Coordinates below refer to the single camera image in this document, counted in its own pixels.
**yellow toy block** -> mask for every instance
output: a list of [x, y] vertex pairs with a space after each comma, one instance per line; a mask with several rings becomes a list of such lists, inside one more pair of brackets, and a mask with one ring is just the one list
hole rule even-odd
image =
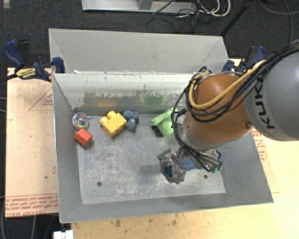
[[125, 127], [126, 122], [126, 119], [121, 114], [114, 111], [110, 111], [106, 117], [100, 119], [100, 124], [109, 137], [112, 137]]

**yellow cable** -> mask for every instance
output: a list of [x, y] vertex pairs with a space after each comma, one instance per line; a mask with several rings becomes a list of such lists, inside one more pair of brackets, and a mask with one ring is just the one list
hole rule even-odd
[[[240, 82], [242, 82], [243, 80], [245, 80], [248, 76], [250, 76], [253, 72], [255, 72], [258, 67], [264, 62], [265, 60], [262, 60], [262, 61], [259, 61], [256, 65], [254, 65], [254, 67], [250, 70], [248, 70], [244, 75], [242, 75], [241, 77], [239, 77], [237, 79], [237, 81], [235, 81], [233, 84], [231, 84], [227, 89], [225, 89], [222, 93], [220, 93], [218, 96], [216, 96], [214, 99], [212, 99], [211, 101], [209, 102], [206, 102], [204, 104], [196, 104], [195, 101], [193, 100], [193, 88], [194, 88], [194, 85], [192, 84], [190, 87], [189, 87], [189, 92], [188, 92], [188, 98], [189, 98], [189, 102], [190, 104], [196, 108], [196, 109], [207, 109], [209, 107], [211, 107], [212, 105], [214, 105], [215, 103], [217, 103], [219, 100], [221, 100], [225, 95], [228, 94], [229, 91], [231, 91], [235, 86], [237, 86]], [[202, 75], [199, 74], [197, 75], [194, 79], [194, 80], [198, 80], [198, 78], [200, 78]]]

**yellow label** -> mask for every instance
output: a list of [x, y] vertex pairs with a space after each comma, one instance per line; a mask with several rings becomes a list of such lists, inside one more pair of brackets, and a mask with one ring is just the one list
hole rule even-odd
[[35, 71], [35, 68], [21, 68], [19, 71], [16, 72], [16, 75], [22, 78], [28, 78], [30, 76], [35, 75]]

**red cube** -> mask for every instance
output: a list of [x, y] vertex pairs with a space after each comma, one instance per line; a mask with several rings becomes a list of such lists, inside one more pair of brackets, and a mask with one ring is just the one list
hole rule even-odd
[[93, 136], [87, 132], [84, 128], [80, 129], [75, 137], [74, 137], [80, 144], [82, 144], [83, 146], [86, 146], [87, 144], [89, 144], [93, 138]]

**green toy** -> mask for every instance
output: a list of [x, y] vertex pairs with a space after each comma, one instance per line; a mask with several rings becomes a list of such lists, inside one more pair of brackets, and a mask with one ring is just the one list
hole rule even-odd
[[150, 121], [149, 125], [151, 127], [157, 126], [157, 128], [163, 136], [167, 136], [171, 133], [174, 133], [174, 129], [171, 127], [172, 122], [170, 119], [170, 114], [172, 113], [172, 111], [173, 108], [168, 109], [166, 113], [156, 116]]

